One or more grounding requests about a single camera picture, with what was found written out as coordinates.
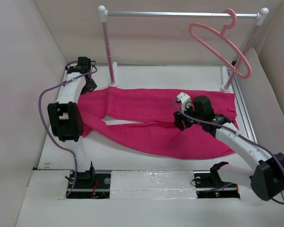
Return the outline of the magenta trousers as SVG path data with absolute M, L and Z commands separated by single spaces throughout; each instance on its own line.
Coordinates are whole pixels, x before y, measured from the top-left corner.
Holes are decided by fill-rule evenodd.
M 84 136 L 96 131 L 125 147 L 178 159 L 213 159 L 233 153 L 198 125 L 184 131 L 174 125 L 173 98 L 179 89 L 108 87 L 83 94 L 78 108 Z

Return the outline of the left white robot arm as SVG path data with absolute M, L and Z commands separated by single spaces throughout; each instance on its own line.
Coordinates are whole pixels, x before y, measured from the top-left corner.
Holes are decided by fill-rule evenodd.
M 62 147 L 73 154 L 75 168 L 73 178 L 85 187 L 96 183 L 95 169 L 87 158 L 81 137 L 84 125 L 79 111 L 80 95 L 90 93 L 97 88 L 92 74 L 97 71 L 96 62 L 88 57 L 78 57 L 78 60 L 66 67 L 66 81 L 55 103 L 47 107 L 53 136 L 62 142 Z

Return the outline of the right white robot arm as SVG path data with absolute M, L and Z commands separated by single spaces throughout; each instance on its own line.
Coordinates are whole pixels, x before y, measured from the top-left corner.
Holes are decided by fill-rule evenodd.
M 249 140 L 222 114 L 215 114 L 207 96 L 193 99 L 180 93 L 172 101 L 175 126 L 181 131 L 199 125 L 214 139 L 227 145 L 249 166 L 248 169 L 220 162 L 211 168 L 209 180 L 214 186 L 237 184 L 250 188 L 263 201 L 284 205 L 284 154 L 274 154 Z

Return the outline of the pink plastic hanger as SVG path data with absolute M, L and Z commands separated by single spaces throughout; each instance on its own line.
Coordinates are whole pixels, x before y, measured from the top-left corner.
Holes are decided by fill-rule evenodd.
M 248 62 L 248 60 L 246 59 L 246 57 L 244 56 L 244 54 L 239 50 L 239 48 L 232 42 L 230 41 L 228 38 L 225 37 L 225 32 L 227 30 L 232 29 L 236 23 L 237 23 L 237 16 L 234 10 L 232 9 L 226 9 L 223 11 L 223 13 L 229 14 L 231 17 L 231 23 L 230 24 L 224 24 L 222 27 L 222 30 L 220 32 L 218 32 L 217 30 L 213 29 L 212 27 L 209 27 L 207 25 L 204 24 L 200 24 L 200 23 L 192 23 L 189 25 L 189 34 L 191 35 L 191 37 L 193 37 L 198 43 L 200 43 L 202 46 L 204 46 L 207 50 L 209 50 L 212 54 L 214 54 L 219 60 L 221 60 L 226 66 L 228 66 L 234 73 L 235 75 L 238 75 L 241 79 L 248 79 L 251 76 L 252 73 L 252 68 Z M 237 70 L 229 61 L 227 61 L 221 54 L 219 54 L 215 49 L 213 49 L 210 45 L 208 45 L 207 43 L 205 43 L 202 39 L 200 39 L 199 37 L 197 37 L 194 33 L 194 28 L 198 27 L 198 28 L 202 28 L 212 34 L 214 34 L 215 36 L 217 36 L 218 38 L 220 38 L 222 41 L 224 41 L 238 56 L 239 58 L 243 61 L 246 69 L 247 69 L 247 73 L 245 75 L 243 75 L 242 73 L 239 72 L 239 70 Z

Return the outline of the white clothes rack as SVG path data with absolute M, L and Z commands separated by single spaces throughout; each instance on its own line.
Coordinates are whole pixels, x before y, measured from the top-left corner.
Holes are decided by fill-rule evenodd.
M 106 56 L 107 56 L 109 76 L 110 76 L 110 86 L 112 87 L 117 86 L 117 81 L 115 78 L 115 72 L 114 72 L 115 67 L 113 66 L 113 62 L 112 62 L 110 43 L 109 43 L 108 31 L 107 31 L 107 18 L 108 17 L 187 17 L 187 18 L 230 18 L 231 19 L 229 14 L 226 14 L 223 12 L 222 13 L 206 13 L 206 12 L 198 13 L 198 12 L 155 12 L 155 11 L 109 11 L 103 5 L 98 6 L 98 13 L 99 13 L 100 22 L 102 24 L 103 34 L 104 34 Z M 251 45 L 257 33 L 258 28 L 263 24 L 268 13 L 269 13 L 268 8 L 262 8 L 256 14 L 236 13 L 237 19 L 243 18 L 243 19 L 254 19 L 255 20 L 254 26 L 252 28 L 248 41 L 245 44 L 243 51 L 241 51 L 244 54 L 244 56 L 249 46 Z M 242 73 L 243 75 L 247 73 L 247 69 L 243 61 L 240 58 L 238 58 L 237 63 L 233 66 L 237 70 L 239 70 L 239 72 Z M 232 71 L 232 74 L 228 78 L 227 82 L 222 85 L 221 87 L 222 91 L 224 92 L 229 91 L 229 87 L 235 76 L 238 76 L 238 75 L 235 75 L 235 73 Z

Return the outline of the aluminium rail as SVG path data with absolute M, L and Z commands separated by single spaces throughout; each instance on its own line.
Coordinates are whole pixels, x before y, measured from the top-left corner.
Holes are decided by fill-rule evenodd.
M 249 117 L 249 113 L 238 83 L 238 79 L 236 77 L 232 80 L 231 90 L 235 94 L 235 105 L 237 111 L 236 122 L 239 126 L 239 129 L 248 139 L 253 142 L 257 142 L 256 134 Z

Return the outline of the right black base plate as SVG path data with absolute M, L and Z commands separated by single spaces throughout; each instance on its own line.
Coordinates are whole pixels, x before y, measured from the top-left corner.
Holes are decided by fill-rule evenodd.
M 210 172 L 194 172 L 194 178 L 190 183 L 195 187 L 198 199 L 240 198 L 236 184 L 222 182 Z

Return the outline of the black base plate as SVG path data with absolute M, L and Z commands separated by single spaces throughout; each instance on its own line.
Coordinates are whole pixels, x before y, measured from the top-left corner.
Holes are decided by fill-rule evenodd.
M 198 199 L 240 198 L 236 184 L 222 182 L 210 172 L 194 172 L 194 178 L 190 183 L 195 187 Z
M 96 171 L 91 177 L 89 173 L 77 173 L 73 189 L 74 173 L 66 177 L 69 181 L 66 191 L 67 199 L 109 199 L 110 198 L 110 171 Z

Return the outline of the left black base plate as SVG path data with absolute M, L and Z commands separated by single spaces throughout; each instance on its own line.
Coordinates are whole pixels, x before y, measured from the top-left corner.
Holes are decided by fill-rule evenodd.
M 74 173 L 66 177 L 69 181 L 66 191 L 67 199 L 109 199 L 110 198 L 110 171 L 96 171 L 91 177 L 89 173 L 77 173 L 73 189 Z

